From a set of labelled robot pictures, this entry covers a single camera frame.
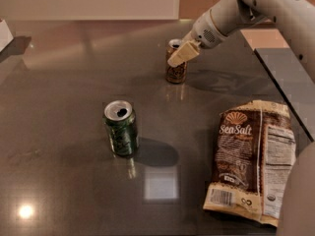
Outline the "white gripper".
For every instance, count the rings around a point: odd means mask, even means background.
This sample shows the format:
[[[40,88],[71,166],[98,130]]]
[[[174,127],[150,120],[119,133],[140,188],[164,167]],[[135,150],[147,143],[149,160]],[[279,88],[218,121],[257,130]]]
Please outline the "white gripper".
[[[219,29],[217,15],[214,9],[209,9],[196,20],[191,30],[183,37],[185,42],[167,60],[170,67],[177,67],[194,59],[200,54],[200,47],[215,48],[227,39]]]

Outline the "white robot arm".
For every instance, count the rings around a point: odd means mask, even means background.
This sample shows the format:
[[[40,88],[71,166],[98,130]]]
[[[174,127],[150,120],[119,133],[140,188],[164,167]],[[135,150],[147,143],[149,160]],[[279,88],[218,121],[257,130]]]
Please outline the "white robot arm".
[[[213,48],[234,31],[272,21],[311,80],[315,80],[315,8],[307,0],[220,0],[205,12],[168,59],[172,67]],[[283,196],[277,236],[315,235],[315,142],[298,156]]]

